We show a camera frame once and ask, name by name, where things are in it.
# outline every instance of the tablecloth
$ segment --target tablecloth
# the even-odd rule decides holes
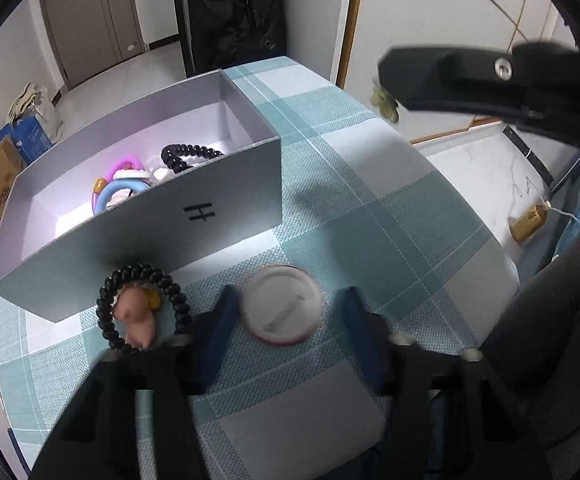
[[[283,348],[238,326],[219,379],[193,399],[196,427],[213,479],[314,478],[377,442],[388,407],[361,384],[336,290],[359,286],[395,330],[456,353],[487,335],[518,280],[468,203],[365,106],[286,57],[226,72],[281,137],[283,224],[171,275],[202,312],[260,267],[301,267],[322,287],[324,323]],[[1,395],[30,466],[105,348],[94,307],[52,324],[0,298]],[[137,400],[144,479],[155,478],[149,396]]]

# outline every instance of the person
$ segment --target person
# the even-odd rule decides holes
[[[519,291],[481,350],[519,399],[554,480],[580,480],[580,232]]]

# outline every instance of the table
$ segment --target table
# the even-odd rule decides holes
[[[171,275],[202,312],[262,266],[301,267],[323,289],[324,323],[282,348],[238,326],[219,379],[193,399],[196,427],[213,479],[314,478],[377,442],[388,408],[359,380],[335,291],[359,286],[394,330],[456,353],[485,338],[518,280],[458,192],[345,92],[286,57],[226,72],[281,136],[283,224]],[[93,307],[52,324],[0,298],[0,389],[31,466],[106,348],[95,320]],[[157,326],[172,332],[167,309]],[[149,396],[137,400],[144,479],[155,478]]]

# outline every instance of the brown bottle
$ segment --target brown bottle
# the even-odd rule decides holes
[[[544,205],[533,205],[510,226],[512,238],[519,244],[527,240],[548,219],[548,210]]]

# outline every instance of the brown door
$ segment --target brown door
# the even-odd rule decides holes
[[[142,52],[133,0],[42,0],[69,88]]]

